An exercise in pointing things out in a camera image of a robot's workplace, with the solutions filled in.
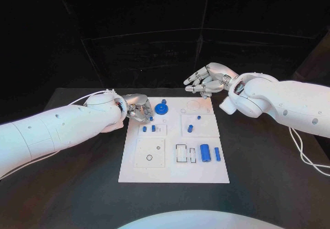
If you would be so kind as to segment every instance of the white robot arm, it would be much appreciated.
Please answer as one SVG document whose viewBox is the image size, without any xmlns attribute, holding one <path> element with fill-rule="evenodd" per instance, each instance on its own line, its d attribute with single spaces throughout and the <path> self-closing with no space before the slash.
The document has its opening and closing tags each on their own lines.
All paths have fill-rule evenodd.
<svg viewBox="0 0 330 229">
<path fill-rule="evenodd" d="M 140 122 L 152 116 L 142 94 L 119 96 L 106 90 L 85 97 L 83 106 L 72 105 L 76 100 L 67 106 L 0 125 L 0 179 L 99 133 L 122 128 L 125 116 Z"/>
<path fill-rule="evenodd" d="M 239 110 L 256 118 L 268 113 L 279 124 L 330 138 L 328 87 L 295 81 L 279 82 L 262 73 L 238 75 L 219 63 L 209 63 L 183 83 L 190 82 L 193 85 L 186 86 L 186 91 L 200 92 L 203 98 L 227 90 L 227 97 L 219 105 L 227 114 Z"/>
</svg>

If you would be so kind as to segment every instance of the circular hole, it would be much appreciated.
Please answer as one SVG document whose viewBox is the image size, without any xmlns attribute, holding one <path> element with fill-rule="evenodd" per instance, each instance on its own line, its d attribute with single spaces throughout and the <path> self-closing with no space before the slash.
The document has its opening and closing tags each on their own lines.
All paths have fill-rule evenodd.
<svg viewBox="0 0 330 229">
<path fill-rule="evenodd" d="M 311 121 L 312 125 L 315 125 L 318 123 L 318 119 L 314 118 L 312 121 Z"/>
</svg>

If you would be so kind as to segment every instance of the dark gray table surface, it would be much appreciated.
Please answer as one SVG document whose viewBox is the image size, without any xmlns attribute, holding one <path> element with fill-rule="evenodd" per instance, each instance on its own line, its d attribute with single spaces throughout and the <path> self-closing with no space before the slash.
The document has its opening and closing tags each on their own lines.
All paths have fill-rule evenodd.
<svg viewBox="0 0 330 229">
<path fill-rule="evenodd" d="M 59 88 L 46 110 L 98 89 Z M 118 94 L 196 97 L 183 89 L 116 89 Z M 0 182 L 0 228 L 108 229 L 157 213 L 204 209 L 236 213 L 279 227 L 330 228 L 330 178 L 305 165 L 288 128 L 262 114 L 227 115 L 212 97 L 229 184 L 118 183 L 128 120 Z M 304 152 L 330 164 L 312 135 Z"/>
</svg>

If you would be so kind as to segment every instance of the black backdrop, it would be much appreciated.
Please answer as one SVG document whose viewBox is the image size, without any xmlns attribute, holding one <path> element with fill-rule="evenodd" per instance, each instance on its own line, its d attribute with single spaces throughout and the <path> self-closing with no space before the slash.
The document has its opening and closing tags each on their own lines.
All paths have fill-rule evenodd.
<svg viewBox="0 0 330 229">
<path fill-rule="evenodd" d="M 325 1 L 31 0 L 1 8 L 0 123 L 42 111 L 57 87 L 183 87 L 209 62 L 289 79 L 330 21 Z"/>
</svg>

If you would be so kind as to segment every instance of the blue object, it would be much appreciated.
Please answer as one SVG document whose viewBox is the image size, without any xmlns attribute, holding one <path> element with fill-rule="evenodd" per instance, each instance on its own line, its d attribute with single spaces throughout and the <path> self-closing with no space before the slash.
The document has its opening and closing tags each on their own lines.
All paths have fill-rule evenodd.
<svg viewBox="0 0 330 229">
<path fill-rule="evenodd" d="M 214 147 L 214 157 L 216 157 L 216 161 L 220 161 L 220 153 L 219 153 L 219 148 Z"/>
<path fill-rule="evenodd" d="M 200 145 L 200 154 L 201 154 L 201 161 L 209 162 L 210 161 L 210 149 L 207 144 Z"/>
<path fill-rule="evenodd" d="M 193 125 L 189 125 L 187 132 L 190 133 L 193 131 Z"/>
<path fill-rule="evenodd" d="M 155 105 L 154 107 L 154 112 L 158 114 L 158 115 L 164 115 L 168 111 L 168 107 L 165 105 L 165 100 L 163 99 L 161 103 Z"/>
</svg>

